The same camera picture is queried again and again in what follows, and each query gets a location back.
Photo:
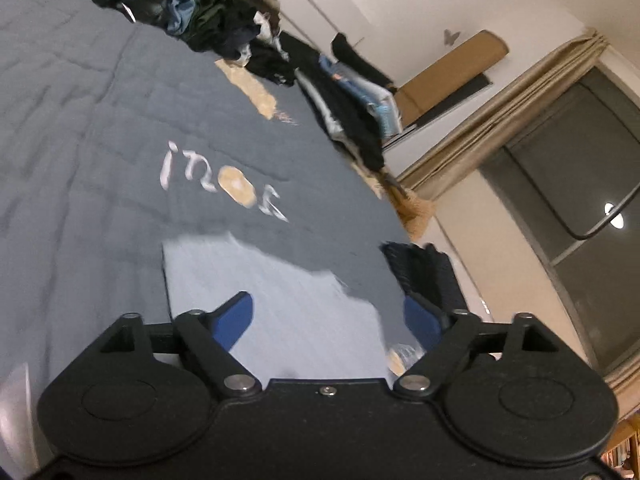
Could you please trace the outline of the light grey hoodie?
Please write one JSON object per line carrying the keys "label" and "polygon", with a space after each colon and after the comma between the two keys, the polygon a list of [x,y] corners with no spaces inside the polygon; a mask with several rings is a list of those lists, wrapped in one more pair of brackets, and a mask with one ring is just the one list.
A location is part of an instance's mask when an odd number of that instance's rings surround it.
{"label": "light grey hoodie", "polygon": [[378,310],[333,273],[230,234],[168,240],[163,256],[172,315],[213,311],[238,292],[252,296],[253,321],[231,354],[261,382],[392,377]]}

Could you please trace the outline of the stack of folded clothes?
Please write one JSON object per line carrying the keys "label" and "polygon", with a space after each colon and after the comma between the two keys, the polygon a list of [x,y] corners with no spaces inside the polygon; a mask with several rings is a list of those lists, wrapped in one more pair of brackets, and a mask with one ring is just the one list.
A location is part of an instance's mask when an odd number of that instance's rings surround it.
{"label": "stack of folded clothes", "polygon": [[326,133],[372,174],[382,174],[383,144],[402,133],[393,81],[365,60],[343,34],[331,42],[332,58],[293,36],[284,34],[281,40]]}

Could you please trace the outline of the pile of unfolded dark clothes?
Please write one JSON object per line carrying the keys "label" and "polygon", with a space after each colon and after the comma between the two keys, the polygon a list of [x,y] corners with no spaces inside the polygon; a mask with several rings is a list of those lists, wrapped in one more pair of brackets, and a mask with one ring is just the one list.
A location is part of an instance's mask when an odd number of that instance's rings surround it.
{"label": "pile of unfolded dark clothes", "polygon": [[279,0],[91,0],[163,29],[195,52],[213,51],[275,84],[291,87],[294,68],[280,43]]}

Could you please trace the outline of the dark dotted folded garment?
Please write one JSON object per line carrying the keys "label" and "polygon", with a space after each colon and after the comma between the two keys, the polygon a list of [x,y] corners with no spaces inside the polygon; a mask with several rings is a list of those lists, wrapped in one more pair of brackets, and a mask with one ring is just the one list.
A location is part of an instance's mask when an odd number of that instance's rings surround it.
{"label": "dark dotted folded garment", "polygon": [[449,257],[433,244],[385,243],[381,250],[406,294],[442,312],[469,310]]}

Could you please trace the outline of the beige curtain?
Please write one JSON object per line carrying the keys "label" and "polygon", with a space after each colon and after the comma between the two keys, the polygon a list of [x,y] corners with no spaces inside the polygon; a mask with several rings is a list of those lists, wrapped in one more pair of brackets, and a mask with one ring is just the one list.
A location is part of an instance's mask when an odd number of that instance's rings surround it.
{"label": "beige curtain", "polygon": [[594,28],[541,58],[454,128],[398,178],[426,200],[453,188],[544,108],[596,67],[610,40]]}

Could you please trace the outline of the dark window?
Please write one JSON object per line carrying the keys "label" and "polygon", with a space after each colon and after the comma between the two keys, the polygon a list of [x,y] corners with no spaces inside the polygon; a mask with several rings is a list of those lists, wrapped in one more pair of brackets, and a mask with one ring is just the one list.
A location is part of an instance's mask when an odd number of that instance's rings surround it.
{"label": "dark window", "polygon": [[588,358],[639,350],[639,107],[593,68],[480,167],[558,289]]}

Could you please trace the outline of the grey quilted bedspread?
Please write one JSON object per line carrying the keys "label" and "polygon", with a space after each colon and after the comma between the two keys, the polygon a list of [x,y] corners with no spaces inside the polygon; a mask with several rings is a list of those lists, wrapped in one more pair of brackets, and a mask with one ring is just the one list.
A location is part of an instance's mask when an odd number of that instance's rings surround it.
{"label": "grey quilted bedspread", "polygon": [[410,336],[407,237],[296,88],[265,118],[217,66],[90,0],[1,0],[1,371],[34,390],[129,309],[166,320],[163,244],[232,234]]}

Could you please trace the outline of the brown cardboard box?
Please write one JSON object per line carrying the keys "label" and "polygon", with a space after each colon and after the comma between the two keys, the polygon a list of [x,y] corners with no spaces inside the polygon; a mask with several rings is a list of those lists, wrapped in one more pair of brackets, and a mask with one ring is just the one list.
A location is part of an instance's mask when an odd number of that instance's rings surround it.
{"label": "brown cardboard box", "polygon": [[509,54],[504,40],[482,30],[398,89],[402,125],[424,126],[491,85],[486,72]]}

